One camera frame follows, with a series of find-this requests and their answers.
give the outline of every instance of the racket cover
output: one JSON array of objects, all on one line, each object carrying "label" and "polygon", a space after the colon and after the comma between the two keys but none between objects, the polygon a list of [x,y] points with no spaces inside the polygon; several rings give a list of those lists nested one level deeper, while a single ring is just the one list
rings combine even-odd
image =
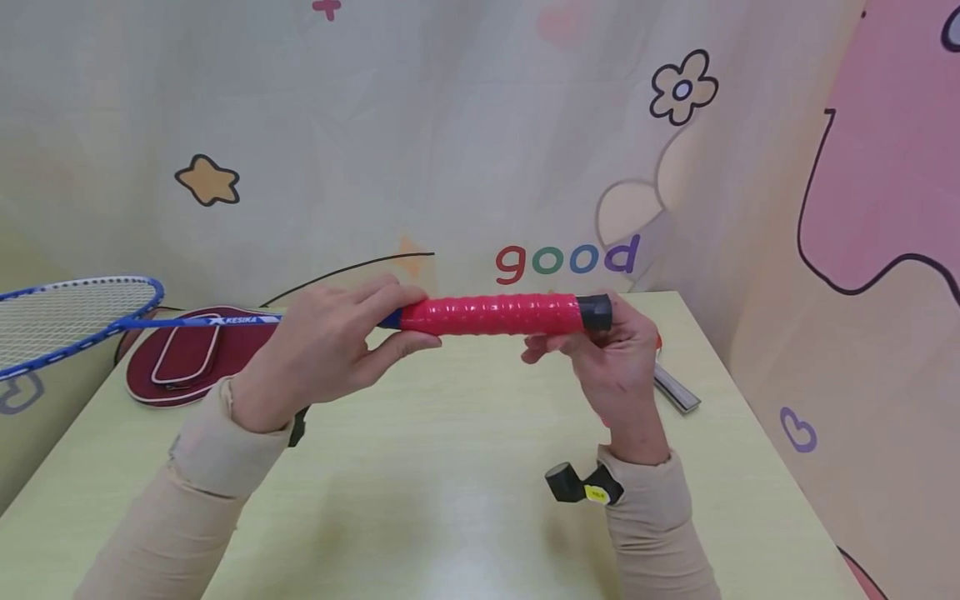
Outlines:
[{"label": "racket cover", "polygon": [[[183,317],[259,314],[263,313],[212,306]],[[275,329],[275,324],[157,329],[131,355],[126,373],[127,391],[135,401],[159,408],[195,402],[222,377],[240,372]]]}]

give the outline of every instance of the table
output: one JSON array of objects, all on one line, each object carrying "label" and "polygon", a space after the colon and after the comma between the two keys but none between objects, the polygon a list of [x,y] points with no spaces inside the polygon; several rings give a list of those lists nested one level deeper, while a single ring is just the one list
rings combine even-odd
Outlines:
[{"label": "table", "polygon": [[[663,365],[703,399],[687,417],[658,402],[725,598],[862,600],[680,296],[627,298],[658,323]],[[521,349],[447,338],[311,410],[204,598],[616,598],[604,509],[557,503],[543,480],[563,461],[590,473],[606,430],[565,357],[531,367]],[[124,367],[0,517],[4,597],[69,597],[193,410],[135,404]]]}]

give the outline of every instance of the forearm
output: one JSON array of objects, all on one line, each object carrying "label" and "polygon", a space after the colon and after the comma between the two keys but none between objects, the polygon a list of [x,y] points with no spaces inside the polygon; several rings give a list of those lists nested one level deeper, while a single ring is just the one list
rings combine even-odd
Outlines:
[{"label": "forearm", "polygon": [[673,453],[657,466],[634,465],[600,446],[598,459],[624,488],[607,508],[624,600],[719,600],[693,527],[680,457]]},{"label": "forearm", "polygon": [[170,461],[134,500],[75,592],[80,600],[200,598],[247,498],[289,430],[257,435],[230,419],[227,381],[184,424]]},{"label": "forearm", "polygon": [[164,466],[134,500],[75,598],[200,598],[227,550],[246,498],[192,489]]}]

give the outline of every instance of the pink shape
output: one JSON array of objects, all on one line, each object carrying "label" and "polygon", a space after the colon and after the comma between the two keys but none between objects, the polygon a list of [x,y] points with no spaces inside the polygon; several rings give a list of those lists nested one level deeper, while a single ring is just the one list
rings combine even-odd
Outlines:
[{"label": "pink shape", "polygon": [[941,40],[956,8],[872,0],[844,57],[798,232],[841,293],[917,260],[960,301],[960,54]]},{"label": "pink shape", "polygon": [[332,21],[333,14],[343,7],[340,0],[316,0],[311,6],[316,12],[326,12],[327,21]]},{"label": "pink shape", "polygon": [[585,0],[566,0],[543,9],[537,17],[537,33],[558,48],[574,46],[584,35],[586,8]]},{"label": "pink shape", "polygon": [[853,577],[856,578],[856,582],[860,584],[864,593],[867,594],[867,600],[888,600],[887,595],[876,585],[874,579],[860,567],[857,561],[844,552],[843,548],[840,548],[840,554],[843,555],[843,559],[847,561],[847,566],[853,571]]}]

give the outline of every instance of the yellow sticker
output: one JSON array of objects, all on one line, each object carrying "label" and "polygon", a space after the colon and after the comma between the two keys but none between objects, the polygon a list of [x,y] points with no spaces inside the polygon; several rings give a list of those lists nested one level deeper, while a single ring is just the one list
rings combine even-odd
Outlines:
[{"label": "yellow sticker", "polygon": [[590,502],[610,504],[610,495],[603,488],[598,488],[596,486],[584,486],[584,492],[587,493],[587,500]]}]

